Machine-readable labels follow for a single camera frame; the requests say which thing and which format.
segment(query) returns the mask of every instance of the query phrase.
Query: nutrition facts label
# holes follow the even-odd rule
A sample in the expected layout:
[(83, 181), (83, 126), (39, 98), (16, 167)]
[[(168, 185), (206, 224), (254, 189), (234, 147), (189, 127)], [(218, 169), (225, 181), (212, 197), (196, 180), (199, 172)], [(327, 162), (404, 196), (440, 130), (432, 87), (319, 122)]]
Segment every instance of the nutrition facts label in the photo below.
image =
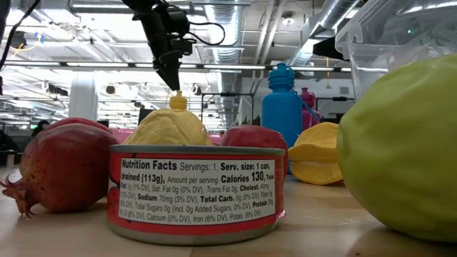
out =
[(275, 161), (123, 158), (119, 217), (216, 225), (276, 213)]

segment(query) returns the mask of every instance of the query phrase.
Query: blue bottle cap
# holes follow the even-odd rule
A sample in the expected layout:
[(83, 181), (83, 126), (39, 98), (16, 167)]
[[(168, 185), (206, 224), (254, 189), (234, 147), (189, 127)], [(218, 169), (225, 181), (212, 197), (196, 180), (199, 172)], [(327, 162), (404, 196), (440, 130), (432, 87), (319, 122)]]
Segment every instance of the blue bottle cap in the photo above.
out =
[(295, 73), (292, 68), (286, 64), (278, 64), (276, 70), (270, 71), (268, 74), (268, 87), (270, 89), (277, 89), (286, 87), (287, 89), (293, 88)]

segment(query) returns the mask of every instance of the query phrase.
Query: pink bottle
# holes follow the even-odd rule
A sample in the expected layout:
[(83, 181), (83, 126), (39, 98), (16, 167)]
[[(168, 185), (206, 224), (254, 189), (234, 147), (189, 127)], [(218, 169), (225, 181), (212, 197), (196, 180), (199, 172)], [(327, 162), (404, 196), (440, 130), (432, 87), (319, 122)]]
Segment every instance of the pink bottle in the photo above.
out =
[[(302, 88), (300, 97), (306, 104), (308, 104), (309, 108), (311, 108), (311, 110), (314, 111), (314, 113), (317, 115), (317, 117), (319, 117), (320, 120), (322, 118), (322, 115), (315, 111), (314, 108), (314, 105), (316, 103), (316, 96), (313, 93), (308, 92), (308, 88)], [(318, 123), (314, 116), (308, 111), (308, 109), (305, 106), (303, 106), (302, 108), (301, 115), (303, 117), (302, 122), (304, 131)]]

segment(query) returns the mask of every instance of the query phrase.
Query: desk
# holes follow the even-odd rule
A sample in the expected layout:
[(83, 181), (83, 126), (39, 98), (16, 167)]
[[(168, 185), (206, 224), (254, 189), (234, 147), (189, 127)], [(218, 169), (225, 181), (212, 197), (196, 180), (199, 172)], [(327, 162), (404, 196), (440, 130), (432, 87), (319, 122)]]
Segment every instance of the desk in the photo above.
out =
[[(3, 180), (6, 170), (0, 170)], [(16, 180), (15, 173), (11, 180)], [(90, 212), (54, 215), (37, 206), (20, 217), (14, 200), (0, 196), (1, 257), (422, 257), (457, 256), (457, 246), (417, 241), (393, 232), (367, 213), (341, 183), (312, 186), (288, 178), (287, 216), (262, 238), (226, 246), (170, 247), (122, 238), (106, 227), (106, 200)]]

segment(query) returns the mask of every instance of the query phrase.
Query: red can label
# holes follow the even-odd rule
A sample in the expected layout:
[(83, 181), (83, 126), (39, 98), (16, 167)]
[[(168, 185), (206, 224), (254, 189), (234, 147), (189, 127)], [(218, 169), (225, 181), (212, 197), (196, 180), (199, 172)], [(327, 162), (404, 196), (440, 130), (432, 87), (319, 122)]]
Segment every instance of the red can label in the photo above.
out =
[(108, 220), (147, 233), (214, 235), (273, 225), (282, 156), (113, 153)]

